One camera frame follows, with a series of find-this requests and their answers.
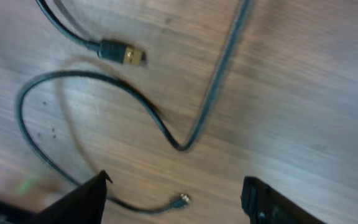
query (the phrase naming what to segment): cable plug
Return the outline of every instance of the cable plug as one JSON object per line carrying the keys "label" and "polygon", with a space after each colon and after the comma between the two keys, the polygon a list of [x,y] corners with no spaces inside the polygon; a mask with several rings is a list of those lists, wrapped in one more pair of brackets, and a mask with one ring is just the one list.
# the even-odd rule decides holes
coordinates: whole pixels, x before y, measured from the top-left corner
{"label": "cable plug", "polygon": [[146,62],[146,54],[143,50],[115,40],[102,40],[97,53],[100,58],[118,63],[140,65]]}
{"label": "cable plug", "polygon": [[170,205],[169,208],[170,209],[174,209],[174,208],[185,208],[187,206],[189,206],[191,202],[191,199],[189,198],[189,196],[187,196],[186,194],[181,194],[180,198],[174,200]]}

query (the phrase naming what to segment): black cable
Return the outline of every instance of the black cable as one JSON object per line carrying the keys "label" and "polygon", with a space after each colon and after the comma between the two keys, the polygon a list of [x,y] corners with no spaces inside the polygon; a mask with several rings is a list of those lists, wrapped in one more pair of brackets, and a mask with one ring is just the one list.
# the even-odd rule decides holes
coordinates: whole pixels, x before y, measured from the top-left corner
{"label": "black cable", "polygon": [[72,31],[67,29],[60,21],[59,19],[53,14],[52,10],[48,7],[48,4],[45,2],[45,0],[36,0],[39,7],[41,8],[42,12],[45,14],[45,16],[49,19],[49,21],[67,38],[70,40],[76,42],[77,44],[86,47],[87,49],[98,51],[100,48],[100,44],[94,41],[85,40],[81,37],[74,34]]}
{"label": "black cable", "polygon": [[103,39],[99,42],[85,40],[67,29],[67,27],[65,27],[53,14],[52,10],[50,10],[45,0],[36,1],[42,12],[53,24],[53,26],[56,27],[56,29],[58,29],[65,37],[76,42],[77,44],[86,47],[89,50],[97,52],[100,58],[130,65],[140,65],[142,63],[145,63],[146,54],[143,50],[117,40]]}
{"label": "black cable", "polygon": [[[48,166],[50,166],[54,171],[56,171],[58,174],[60,174],[64,179],[71,182],[75,186],[80,186],[81,183],[77,181],[74,177],[72,177],[70,174],[67,174],[60,166],[58,166],[48,155],[46,155],[41,148],[38,147],[37,143],[32,139],[29,131],[27,130],[24,122],[23,117],[23,105],[24,105],[24,99],[27,96],[28,92],[30,92],[31,89],[35,88],[37,85],[57,79],[57,78],[65,78],[65,77],[86,77],[86,78],[92,78],[95,80],[100,80],[102,82],[106,82],[108,84],[114,85],[116,87],[121,88],[122,90],[129,93],[131,96],[133,96],[135,99],[141,103],[147,112],[151,115],[151,117],[154,119],[154,121],[158,124],[161,131],[164,133],[165,136],[171,136],[169,133],[169,130],[164,125],[163,121],[161,120],[160,116],[158,115],[157,111],[154,109],[154,105],[150,103],[150,101],[139,91],[137,91],[134,87],[130,86],[130,84],[126,83],[123,80],[120,80],[119,78],[112,78],[107,77],[105,75],[101,75],[95,72],[85,72],[85,71],[60,71],[60,72],[51,72],[46,73],[43,75],[38,75],[35,78],[31,79],[27,83],[23,85],[23,87],[19,90],[16,98],[16,104],[15,104],[15,110],[16,110],[16,119],[19,123],[19,129],[23,134],[24,139],[27,141],[27,143],[30,144],[31,149],[35,152],[36,155],[38,155],[42,161],[44,161]],[[167,210],[173,209],[173,208],[182,208],[189,204],[190,199],[187,195],[182,194],[180,198],[173,201],[171,204],[169,204],[166,207],[163,208],[156,208],[152,210],[137,208],[135,206],[129,205],[128,203],[116,198],[116,197],[108,197],[108,200],[126,208],[129,210],[132,210],[134,212],[138,213],[144,213],[144,214],[157,214],[162,213]]]}
{"label": "black cable", "polygon": [[[37,0],[39,4],[42,4],[43,0]],[[84,72],[84,71],[58,71],[58,72],[51,72],[46,73],[43,75],[39,75],[28,81],[24,84],[24,86],[19,90],[19,93],[16,98],[15,103],[15,111],[16,111],[16,118],[19,123],[19,129],[23,134],[24,139],[29,143],[31,149],[38,155],[41,160],[43,160],[47,165],[49,165],[53,170],[58,172],[64,179],[71,182],[72,184],[79,186],[81,185],[77,180],[75,180],[71,175],[67,174],[63,169],[61,169],[51,158],[44,153],[41,148],[38,147],[38,145],[35,143],[35,141],[31,138],[30,133],[28,132],[24,118],[23,118],[23,104],[25,96],[28,94],[28,92],[33,89],[35,86],[39,85],[40,83],[53,80],[56,78],[65,78],[65,77],[86,77],[86,78],[92,78],[96,80],[100,80],[102,82],[109,83],[111,85],[114,85],[118,88],[123,89],[128,94],[132,95],[135,99],[139,101],[143,105],[143,107],[146,109],[146,111],[150,114],[152,119],[155,121],[157,126],[160,128],[163,135],[166,137],[166,139],[169,141],[169,143],[178,151],[187,151],[189,148],[195,143],[195,141],[199,138],[202,128],[205,125],[206,119],[208,117],[209,112],[211,111],[214,102],[216,101],[216,98],[218,96],[218,90],[219,85],[222,82],[223,76],[225,74],[225,71],[227,69],[227,66],[229,65],[230,58],[233,55],[234,48],[236,46],[236,42],[239,39],[241,35],[242,28],[244,24],[246,23],[247,16],[250,11],[250,5],[251,0],[241,0],[241,5],[237,10],[236,17],[234,19],[234,22],[232,23],[232,27],[229,33],[229,37],[226,40],[223,53],[221,55],[221,58],[219,59],[219,62],[216,65],[216,69],[214,71],[211,83],[209,85],[208,91],[206,93],[206,96],[204,98],[203,105],[198,113],[198,118],[196,119],[196,122],[194,123],[191,132],[185,141],[183,145],[179,144],[176,139],[171,135],[170,131],[167,129],[163,121],[161,120],[160,116],[158,115],[158,111],[155,109],[155,106],[144,96],[142,93],[137,91],[135,88],[130,86],[130,84],[126,83],[123,80],[120,80],[119,78],[112,78],[107,77],[105,75],[96,73],[96,72]],[[64,28],[59,21],[57,21],[57,24],[62,27],[60,30],[65,35],[66,34],[72,34],[68,29]],[[188,205],[190,199],[187,197],[187,195],[181,195],[181,197],[171,204],[169,204],[166,207],[153,209],[153,210],[147,210],[147,209],[141,209],[134,207],[132,205],[129,205],[126,202],[123,202],[122,200],[116,198],[116,197],[108,197],[108,200],[126,208],[129,210],[132,210],[134,212],[139,213],[146,213],[146,214],[156,214],[165,212],[167,210],[173,209],[173,208],[182,208],[186,205]]]}

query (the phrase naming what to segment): wood grain surface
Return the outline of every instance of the wood grain surface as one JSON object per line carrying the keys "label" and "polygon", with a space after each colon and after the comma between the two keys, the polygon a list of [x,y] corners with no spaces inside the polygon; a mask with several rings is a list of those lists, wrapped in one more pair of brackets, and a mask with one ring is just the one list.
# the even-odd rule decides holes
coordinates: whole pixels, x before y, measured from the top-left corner
{"label": "wood grain surface", "polygon": [[[34,0],[0,0],[0,199],[40,211],[73,186],[24,142],[14,97],[38,74],[80,68],[140,89],[184,139],[208,87],[237,0],[54,0],[85,37],[143,47],[146,67],[102,61],[62,36]],[[32,91],[25,119],[77,179],[96,170],[128,202],[185,210],[145,216],[107,203],[103,223],[248,223],[242,180],[257,176],[328,223],[358,223],[358,0],[256,0],[199,143],[178,153],[135,99],[64,79]],[[23,192],[24,182],[32,187]]]}

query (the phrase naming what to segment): usb cable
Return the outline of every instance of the usb cable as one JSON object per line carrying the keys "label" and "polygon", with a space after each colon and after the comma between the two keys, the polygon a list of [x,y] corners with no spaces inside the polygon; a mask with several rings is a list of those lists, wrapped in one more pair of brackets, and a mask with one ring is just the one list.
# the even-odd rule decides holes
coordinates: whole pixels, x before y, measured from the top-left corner
{"label": "usb cable", "polygon": [[86,47],[89,50],[95,51],[99,58],[129,65],[140,65],[145,63],[146,54],[143,50],[116,40],[103,39],[99,42],[85,40],[67,29],[67,27],[65,27],[58,20],[52,10],[50,10],[45,0],[36,1],[42,12],[47,16],[49,21],[56,27],[56,29],[58,29],[64,36],[76,42],[77,44]]}

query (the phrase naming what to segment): gold-plated connector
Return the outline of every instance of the gold-plated connector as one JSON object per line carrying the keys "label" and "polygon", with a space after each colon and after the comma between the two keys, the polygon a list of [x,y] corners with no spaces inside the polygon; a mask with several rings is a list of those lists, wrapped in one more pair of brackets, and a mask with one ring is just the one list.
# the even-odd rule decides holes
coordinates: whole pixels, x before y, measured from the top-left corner
{"label": "gold-plated connector", "polygon": [[143,50],[128,46],[125,49],[124,63],[130,65],[140,65],[145,63],[146,57]]}

